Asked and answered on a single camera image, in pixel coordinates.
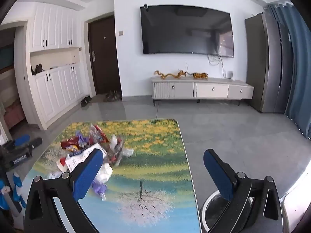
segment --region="golden tiger figurine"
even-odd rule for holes
[[[173,76],[176,79],[179,79],[182,75],[186,76],[186,72],[184,72],[183,70],[179,70],[177,75],[174,75],[174,74],[163,74],[163,73],[160,73],[158,70],[156,70],[154,72],[154,74],[160,75],[161,79],[165,79],[169,75]]]
[[[190,74],[190,73],[186,72],[186,74],[192,75],[193,78],[195,78],[195,79],[207,79],[208,78],[208,74],[207,73],[201,73],[201,74],[199,74],[199,73],[192,73],[192,74]]]

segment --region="tabletop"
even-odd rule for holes
[[[97,122],[108,138],[122,134],[134,154],[122,158],[106,183],[106,201],[90,188],[79,204],[99,232],[200,233],[192,177],[175,120]],[[56,162],[67,151],[60,141],[76,130],[88,135],[90,123],[72,123],[53,141],[23,181],[24,196],[37,175],[59,171]],[[55,204],[68,232],[74,232],[58,198]]]

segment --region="television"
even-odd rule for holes
[[[194,6],[140,7],[143,53],[234,57],[230,14]]]

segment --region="metal screw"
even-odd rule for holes
[[[36,177],[34,178],[34,182],[38,182],[40,179],[41,179],[40,176],[36,176]]]
[[[238,172],[238,177],[241,178],[241,179],[244,179],[245,178],[245,173]]]
[[[273,182],[273,178],[272,178],[271,176],[267,176],[266,179],[267,179],[267,181],[269,181],[269,182]]]
[[[64,172],[63,174],[62,174],[62,178],[63,179],[67,179],[69,177],[69,172]]]

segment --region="blue curtain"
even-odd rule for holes
[[[288,28],[293,47],[293,82],[285,114],[304,137],[311,137],[311,32],[294,6],[268,5],[267,9]]]

